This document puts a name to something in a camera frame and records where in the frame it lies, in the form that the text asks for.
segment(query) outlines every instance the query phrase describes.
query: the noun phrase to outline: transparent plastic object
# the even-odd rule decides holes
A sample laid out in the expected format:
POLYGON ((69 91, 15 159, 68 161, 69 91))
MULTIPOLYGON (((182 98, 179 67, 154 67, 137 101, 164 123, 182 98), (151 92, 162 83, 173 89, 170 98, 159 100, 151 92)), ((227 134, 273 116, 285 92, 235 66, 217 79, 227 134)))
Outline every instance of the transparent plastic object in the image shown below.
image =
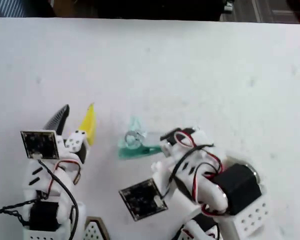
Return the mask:
POLYGON ((150 156, 153 154, 161 153, 159 145, 145 146, 143 142, 147 137, 147 132, 142 129, 140 121, 136 117, 132 117, 128 131, 124 137, 119 140, 119 158, 133 159, 150 156))

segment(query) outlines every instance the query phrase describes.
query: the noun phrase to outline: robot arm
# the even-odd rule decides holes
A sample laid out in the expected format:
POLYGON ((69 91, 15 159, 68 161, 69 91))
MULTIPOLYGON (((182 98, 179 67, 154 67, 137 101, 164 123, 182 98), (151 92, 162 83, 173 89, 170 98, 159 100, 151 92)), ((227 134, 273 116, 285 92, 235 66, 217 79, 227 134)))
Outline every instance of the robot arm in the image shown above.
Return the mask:
MULTIPOLYGON (((173 177, 178 189, 200 206, 201 215, 213 219, 223 239, 243 240, 264 224, 269 216, 269 200, 251 164, 211 147, 212 142, 197 128, 174 129, 160 141, 163 153, 173 159, 172 167, 165 166, 160 171, 173 177)), ((172 184, 167 177, 164 179, 160 190, 163 196, 166 191, 171 196, 172 184)), ((196 225, 187 226, 192 235, 196 229, 196 225)), ((201 237, 193 239, 206 239, 207 232, 201 233, 201 237)))
POLYGON ((16 210, 7 211, 7 207, 0 213, 18 217, 24 227, 25 240, 34 239, 34 236, 82 239, 85 206, 76 201, 72 192, 94 142, 96 119, 91 105, 81 126, 63 139, 61 134, 68 115, 69 106, 65 105, 48 121, 44 130, 21 132, 27 156, 32 159, 22 184, 26 202, 15 205, 24 205, 22 215, 16 210))

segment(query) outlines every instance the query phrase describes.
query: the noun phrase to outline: white plastic part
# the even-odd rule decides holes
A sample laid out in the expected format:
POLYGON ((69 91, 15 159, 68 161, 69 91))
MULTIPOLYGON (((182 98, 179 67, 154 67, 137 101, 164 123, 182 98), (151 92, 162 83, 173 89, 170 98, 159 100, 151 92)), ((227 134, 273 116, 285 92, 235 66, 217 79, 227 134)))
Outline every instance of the white plastic part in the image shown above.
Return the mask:
POLYGON ((91 221, 88 226, 86 226, 83 240, 105 240, 96 222, 91 221))
POLYGON ((71 231, 70 225, 70 220, 68 220, 56 231, 34 231, 24 227, 23 240, 68 240, 71 231))
POLYGON ((188 221, 181 229, 178 240, 214 240, 208 236, 194 220, 188 221))
POLYGON ((87 209, 86 205, 83 204, 83 202, 77 202, 78 208, 79 208, 79 218, 78 218, 78 224, 76 226, 76 231, 73 237, 73 240, 82 240, 85 232, 85 223, 87 219, 87 209))
MULTIPOLYGON (((200 130, 199 128, 197 128, 196 131, 191 134, 191 137, 193 138, 193 141, 196 145, 211 145, 213 143, 210 139, 208 139, 206 133, 203 130, 200 130)), ((184 138, 182 142, 185 144, 189 144, 189 141, 186 138, 184 138)), ((168 183, 168 178, 171 174, 174 165, 189 151, 189 147, 183 146, 179 143, 176 143, 173 146, 171 146, 166 140, 161 141, 160 146, 164 154, 166 156, 171 156, 171 158, 173 159, 173 166, 170 167, 170 171, 160 172, 157 170, 156 174, 153 175, 156 184, 158 184, 158 177, 156 175, 162 175, 161 179, 163 184, 158 185, 163 185, 163 192, 160 188, 159 190, 161 191, 161 193, 164 194, 167 188, 166 185, 168 183)), ((217 149, 216 147, 205 147, 204 149, 212 154, 219 156, 221 161, 226 158, 226 155, 224 153, 220 154, 219 152, 221 151, 219 151, 219 149, 217 149)), ((203 162, 213 165, 216 169, 218 169, 219 167, 218 162, 211 156, 207 155, 205 151, 196 151, 187 157, 187 159, 181 164, 176 173, 176 176, 184 183, 184 185, 190 193, 192 192, 194 182, 193 179, 195 174, 195 172, 192 169, 195 169, 199 164, 203 162)), ((159 168, 157 163, 156 165, 153 165, 151 167, 152 170, 159 168)), ((213 210, 223 212, 228 208, 228 199, 225 197, 224 192, 217 185, 215 185, 214 183, 206 179, 204 176, 202 176, 202 174, 205 172, 214 172, 214 169, 207 164, 202 164, 198 169, 197 200, 203 203, 207 203, 209 207, 213 210)))
MULTIPOLYGON (((74 184, 69 177, 69 175, 63 171, 61 168, 58 168, 54 173, 61 181, 62 183, 69 189, 69 191, 72 193, 74 184)), ((56 219, 59 224, 62 224, 66 219, 69 218, 71 205, 73 204, 70 197, 66 193, 66 191, 56 182, 54 181, 51 186, 51 193, 53 191, 57 190, 59 197, 58 200, 58 210, 56 213, 56 219)))
MULTIPOLYGON (((217 236, 218 236, 217 226, 214 225, 212 228, 210 228, 208 231, 206 231, 205 234, 207 234, 208 236, 209 236, 209 234, 214 234, 215 238, 217 238, 217 236)), ((219 240, 223 240, 221 232, 220 232, 220 238, 219 238, 219 240)))
POLYGON ((224 239, 243 240, 260 228, 271 215, 271 203, 263 194, 235 216, 214 217, 224 239))
POLYGON ((69 152, 76 153, 80 150, 82 143, 86 137, 86 133, 84 131, 77 130, 68 137, 65 141, 65 148, 69 150, 69 152))

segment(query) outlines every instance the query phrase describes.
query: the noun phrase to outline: white surface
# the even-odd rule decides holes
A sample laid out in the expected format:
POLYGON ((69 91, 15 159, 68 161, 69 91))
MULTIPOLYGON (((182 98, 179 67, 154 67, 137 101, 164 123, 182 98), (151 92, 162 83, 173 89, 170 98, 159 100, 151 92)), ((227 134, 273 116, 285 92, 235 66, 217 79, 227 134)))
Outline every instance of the white surface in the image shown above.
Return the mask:
MULTIPOLYGON (((121 200, 118 190, 163 158, 118 160, 132 113, 154 132, 198 124, 216 144, 252 156, 278 226, 255 239, 300 239, 300 25, 0 19, 0 207, 23 200, 20 130, 43 126, 66 103, 76 128, 91 102, 97 140, 78 192, 112 239, 167 240, 187 213, 175 201, 134 222, 121 200)), ((12 238, 22 239, 21 225, 0 215, 0 240, 12 238)))

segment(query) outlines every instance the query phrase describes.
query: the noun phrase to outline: white wire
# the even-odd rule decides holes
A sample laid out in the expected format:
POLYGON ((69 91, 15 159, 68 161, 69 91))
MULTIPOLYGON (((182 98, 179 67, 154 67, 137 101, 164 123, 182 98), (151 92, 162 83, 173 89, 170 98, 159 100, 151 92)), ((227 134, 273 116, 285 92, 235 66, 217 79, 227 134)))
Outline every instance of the white wire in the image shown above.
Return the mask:
POLYGON ((192 139, 191 139, 187 134, 185 134, 185 133, 182 132, 182 131, 176 131, 176 132, 173 134, 173 137, 174 137, 174 140, 176 141, 176 143, 179 144, 179 145, 181 145, 181 146, 183 146, 183 147, 186 147, 186 148, 188 148, 188 149, 192 149, 192 148, 194 147, 194 144, 192 143, 192 139), (186 139, 188 139, 188 141, 190 142, 190 145, 185 144, 184 142, 181 142, 181 141, 177 138, 178 135, 182 135, 182 136, 184 136, 186 139))

